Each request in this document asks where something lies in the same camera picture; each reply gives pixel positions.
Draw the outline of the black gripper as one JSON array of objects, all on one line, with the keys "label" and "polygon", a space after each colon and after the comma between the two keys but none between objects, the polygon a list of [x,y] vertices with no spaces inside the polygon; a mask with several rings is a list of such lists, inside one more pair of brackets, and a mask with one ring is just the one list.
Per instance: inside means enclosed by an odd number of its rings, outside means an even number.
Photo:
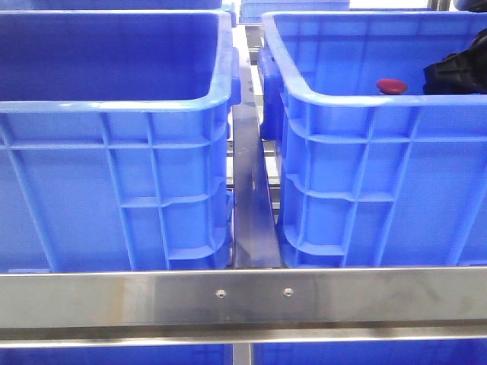
[{"label": "black gripper", "polygon": [[486,94],[486,29],[468,49],[452,53],[423,69],[424,94]]}]

